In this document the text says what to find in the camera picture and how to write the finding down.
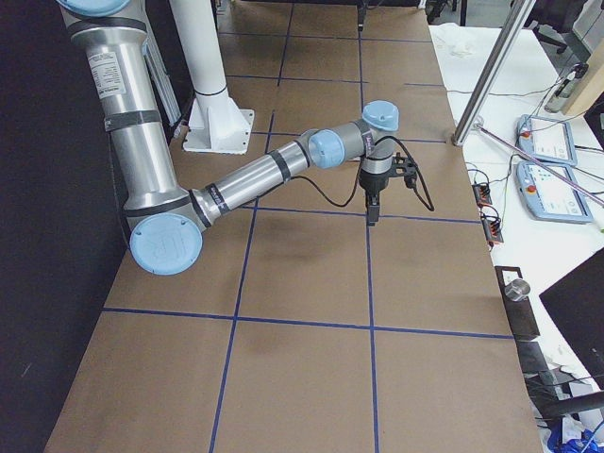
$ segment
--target tiled surface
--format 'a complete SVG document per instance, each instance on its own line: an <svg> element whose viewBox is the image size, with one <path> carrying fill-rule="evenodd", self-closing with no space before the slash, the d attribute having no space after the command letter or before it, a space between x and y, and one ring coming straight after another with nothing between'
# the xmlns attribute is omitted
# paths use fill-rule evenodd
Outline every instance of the tiled surface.
<svg viewBox="0 0 604 453"><path fill-rule="evenodd" d="M295 180L219 219L179 276L126 256L47 451L541 451L424 17L370 11L359 39L355 7L227 5L256 133L245 156L174 140L183 187L385 98L436 210L393 180L367 228L362 190L340 210ZM306 175L344 201L356 171Z"/></svg>
<svg viewBox="0 0 604 453"><path fill-rule="evenodd" d="M46 453L205 451L230 323L103 313Z"/></svg>

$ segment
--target black panel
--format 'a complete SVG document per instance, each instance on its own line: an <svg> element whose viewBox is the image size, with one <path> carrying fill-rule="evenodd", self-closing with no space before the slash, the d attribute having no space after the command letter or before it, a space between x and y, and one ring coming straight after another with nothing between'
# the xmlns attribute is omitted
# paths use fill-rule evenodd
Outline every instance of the black panel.
<svg viewBox="0 0 604 453"><path fill-rule="evenodd" d="M167 1L147 3L171 23ZM53 1L2 2L0 17L0 451L36 453L125 245L84 52L69 42ZM188 76L168 25L154 29L160 45L176 42L167 65L183 104ZM123 203L121 176L117 182Z"/></svg>
<svg viewBox="0 0 604 453"><path fill-rule="evenodd" d="M545 309L592 375L604 374L604 249L541 294ZM604 386L604 377L597 383Z"/></svg>

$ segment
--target white table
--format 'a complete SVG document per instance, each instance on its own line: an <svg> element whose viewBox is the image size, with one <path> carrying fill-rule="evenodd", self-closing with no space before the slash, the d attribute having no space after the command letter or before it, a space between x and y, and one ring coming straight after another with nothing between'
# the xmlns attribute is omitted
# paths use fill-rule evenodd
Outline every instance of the white table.
<svg viewBox="0 0 604 453"><path fill-rule="evenodd" d="M470 94L451 91L471 92L474 89L499 30L439 25L432 26L430 32L445 87L450 91L448 98L453 117L459 121ZM468 52L466 55L459 55L460 50ZM558 74L533 33L523 30L491 92L521 94L539 91L552 86L557 77ZM517 119L522 114L531 114L544 95L490 95L480 116L487 129L509 143L515 143ZM542 109L539 114L564 118L561 114L551 115ZM576 144L599 148L594 134L582 118L572 120L571 126ZM511 150L488 137L472 133L463 147L463 154L467 162L475 164L490 179L502 178L508 172ZM604 176L604 154L578 150L578 155L579 168ZM575 175L579 184L586 189L604 191L602 182L580 172L575 172ZM484 180L481 178L482 176L477 176L477 180ZM551 365L563 365L563 369L579 377L588 376L589 373L545 311L539 294L604 247L604 234L600 232L601 226L604 226L604 210L589 201L596 221L588 225L537 221L530 217L522 204L513 173L509 178L505 197L504 187L502 182L492 185L494 206L503 213L506 205L502 230L505 243L496 245L493 249L493 264L520 267L525 280L530 284L532 291L529 299L541 331L538 342L548 362Z"/></svg>

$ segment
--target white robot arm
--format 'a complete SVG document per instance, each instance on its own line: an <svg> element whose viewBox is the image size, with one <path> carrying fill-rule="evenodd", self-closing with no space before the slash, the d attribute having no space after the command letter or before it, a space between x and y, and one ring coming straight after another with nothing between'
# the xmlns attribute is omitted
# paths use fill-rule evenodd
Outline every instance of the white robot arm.
<svg viewBox="0 0 604 453"><path fill-rule="evenodd" d="M142 268L161 275L187 269L201 251L201 232L219 217L313 165L330 168L362 158L360 185L365 189L367 222L372 225L378 220L379 192L400 161L393 158L394 142L378 143L398 130L394 104L374 101L358 121L308 131L205 189L186 191L176 181L143 59L146 33L141 4L58 1L72 41L88 56L105 112L105 129L128 189L124 211L132 229L131 251ZM410 172L407 176L414 177L412 166Z"/></svg>

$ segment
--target light blue cap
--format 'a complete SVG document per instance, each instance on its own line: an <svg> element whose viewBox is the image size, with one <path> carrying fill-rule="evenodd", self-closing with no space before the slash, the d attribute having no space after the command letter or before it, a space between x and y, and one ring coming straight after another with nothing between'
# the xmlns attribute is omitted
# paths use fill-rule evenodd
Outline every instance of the light blue cap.
<svg viewBox="0 0 604 453"><path fill-rule="evenodd" d="M362 119L376 129L395 132L398 130L398 107L388 101L372 101L362 110Z"/></svg>
<svg viewBox="0 0 604 453"><path fill-rule="evenodd" d="M318 131L309 140L310 158L319 168L337 167L344 162L344 143L333 130Z"/></svg>
<svg viewBox="0 0 604 453"><path fill-rule="evenodd" d="M105 17L126 7L130 0L57 0L75 14L89 17Z"/></svg>
<svg viewBox="0 0 604 453"><path fill-rule="evenodd" d="M163 212L135 226L130 237L134 260L145 270L171 276L197 260L203 240L197 225L184 215Z"/></svg>

